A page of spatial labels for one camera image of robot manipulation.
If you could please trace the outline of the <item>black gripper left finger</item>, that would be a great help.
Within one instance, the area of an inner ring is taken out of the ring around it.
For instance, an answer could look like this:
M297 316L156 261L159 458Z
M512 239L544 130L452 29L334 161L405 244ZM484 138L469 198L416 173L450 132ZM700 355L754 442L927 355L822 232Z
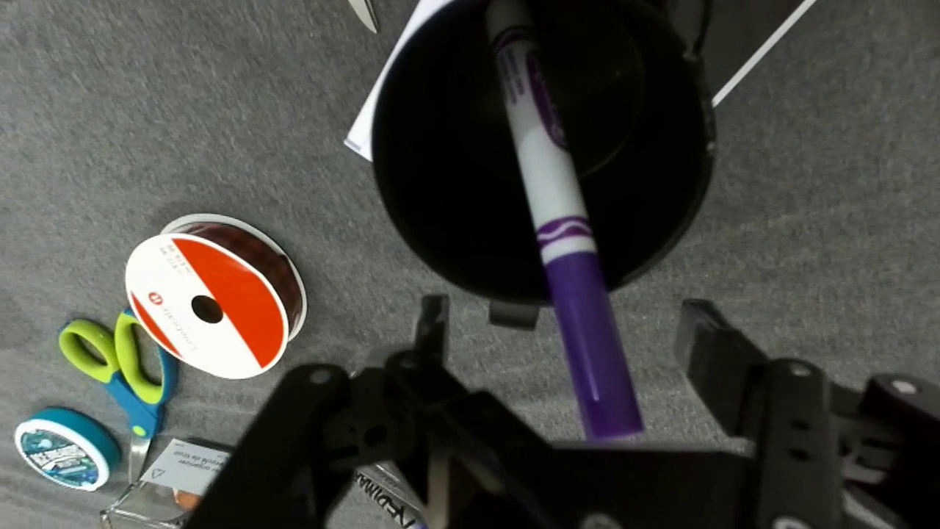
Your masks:
M394 466L427 529L544 529L513 476L523 427L447 370L450 301L419 301L415 342L350 376L293 367L255 416L184 529L327 529L356 476Z

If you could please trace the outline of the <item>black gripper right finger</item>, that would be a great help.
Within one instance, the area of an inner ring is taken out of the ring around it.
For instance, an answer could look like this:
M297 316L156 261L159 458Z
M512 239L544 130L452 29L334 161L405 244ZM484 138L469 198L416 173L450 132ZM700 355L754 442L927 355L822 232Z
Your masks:
M753 445L748 529L940 529L940 386L838 386L769 358L713 302L685 301L676 355L729 439Z

